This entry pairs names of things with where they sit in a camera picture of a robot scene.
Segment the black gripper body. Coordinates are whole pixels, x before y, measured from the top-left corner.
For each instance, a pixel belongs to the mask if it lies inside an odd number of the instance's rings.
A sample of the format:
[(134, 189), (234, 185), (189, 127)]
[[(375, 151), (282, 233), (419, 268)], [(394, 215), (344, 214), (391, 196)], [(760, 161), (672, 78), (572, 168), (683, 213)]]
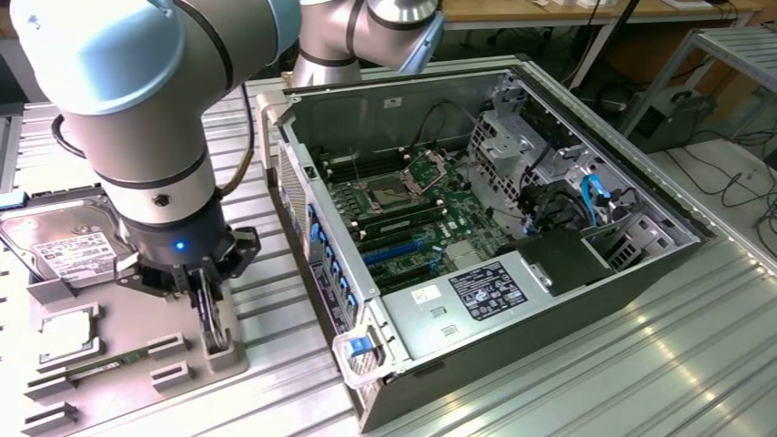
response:
[(234, 248), (237, 238), (226, 222), (218, 198), (194, 215), (166, 224), (142, 223), (123, 218), (139, 261), (155, 269), (198, 267), (206, 258), (217, 260)]

